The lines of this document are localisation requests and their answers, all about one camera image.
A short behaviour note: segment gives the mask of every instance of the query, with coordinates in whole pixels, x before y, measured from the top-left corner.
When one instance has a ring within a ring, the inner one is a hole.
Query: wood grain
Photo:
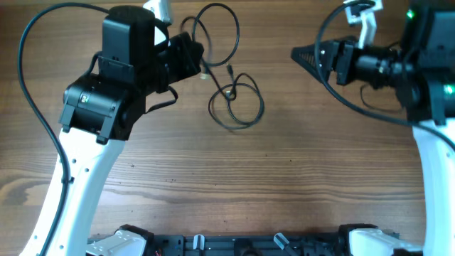
[[[312,44],[322,20],[340,1],[224,1],[241,24],[236,73],[255,78],[266,103],[262,121],[229,132],[207,113],[215,86],[198,76],[175,84],[178,104],[142,117],[114,165],[91,235],[125,223],[154,233],[213,235],[305,233],[344,223],[373,223],[422,242],[424,189],[410,129],[353,113],[290,59]],[[173,3],[175,20],[196,15],[205,1]],[[114,4],[100,4],[109,8]],[[407,9],[385,1],[376,43],[400,38]],[[0,255],[21,251],[38,218],[52,176],[55,149],[23,98],[17,44],[28,21],[46,5],[0,7]],[[31,94],[54,130],[66,86],[101,47],[103,15],[62,9],[36,24],[26,43],[24,72]],[[233,20],[220,9],[204,14],[221,59],[235,40]],[[178,33],[178,22],[170,34]],[[338,17],[326,38],[357,34]],[[214,69],[221,83],[224,68]],[[360,104],[360,84],[337,90]],[[257,99],[240,92],[235,113],[252,117]],[[393,91],[368,91],[379,107]],[[148,103],[170,95],[151,95]],[[216,110],[227,115],[221,100]]]

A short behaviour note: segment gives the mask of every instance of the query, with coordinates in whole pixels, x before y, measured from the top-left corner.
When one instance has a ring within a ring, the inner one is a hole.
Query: green led light
[[[444,85],[444,92],[448,95],[455,93],[455,85]]]
[[[407,11],[406,15],[407,15],[409,18],[414,18],[415,12],[413,12],[412,10],[409,10],[409,11]]]

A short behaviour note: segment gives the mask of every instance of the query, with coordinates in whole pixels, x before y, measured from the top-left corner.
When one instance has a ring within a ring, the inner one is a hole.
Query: white clamp
[[[421,252],[422,246],[393,238],[376,228],[358,228],[349,232],[349,251],[352,256],[390,256],[394,249]]]
[[[193,241],[193,250],[203,251],[205,248],[205,236],[204,235],[195,235]]]
[[[344,1],[345,4],[355,0]],[[382,0],[373,0],[375,2],[374,7],[368,8],[361,11],[360,13],[353,13],[352,7],[345,9],[346,18],[350,26],[362,24],[362,31],[360,32],[360,38],[358,40],[357,47],[363,49],[363,47],[373,44],[376,35],[376,18],[375,11],[382,10]]]
[[[113,236],[87,245],[87,255],[93,256],[142,256],[147,241],[140,235],[127,230],[118,230]]]
[[[155,18],[164,23],[171,25],[173,23],[173,14],[169,0],[150,0],[142,8],[147,9],[155,14]],[[166,36],[157,27],[155,27],[155,46],[166,40]]]

